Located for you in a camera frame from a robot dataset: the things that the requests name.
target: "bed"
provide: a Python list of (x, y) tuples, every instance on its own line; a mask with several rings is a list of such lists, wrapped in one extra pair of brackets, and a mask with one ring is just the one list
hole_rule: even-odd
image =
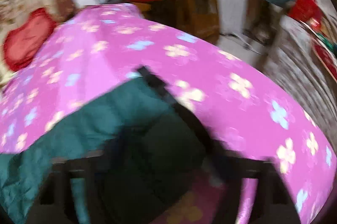
[[(304, 224), (326, 202), (336, 156), (311, 117), (262, 73), (194, 36), (142, 18), (132, 4), (99, 5), (59, 25), (2, 92), (0, 153), (27, 149), (64, 116), (148, 66), (213, 137), (245, 157), (272, 157)], [(189, 194), (154, 224), (209, 223), (221, 189), (205, 162)], [(255, 181), (244, 186), (248, 221)]]

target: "gray floor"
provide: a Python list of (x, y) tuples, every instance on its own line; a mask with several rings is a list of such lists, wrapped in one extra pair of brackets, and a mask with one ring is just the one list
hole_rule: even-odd
[[(261, 55), (256, 54), (250, 50), (246, 50), (243, 48), (244, 45), (239, 39), (234, 37), (224, 37), (220, 36), (220, 40), (218, 42), (218, 47), (226, 51), (228, 53), (233, 54), (234, 56), (238, 57), (239, 59), (245, 61), (246, 63), (250, 64), (251, 66), (255, 67), (257, 62), (260, 60)], [(258, 42), (253, 41), (252, 47), (260, 53), (265, 52), (265, 47)]]

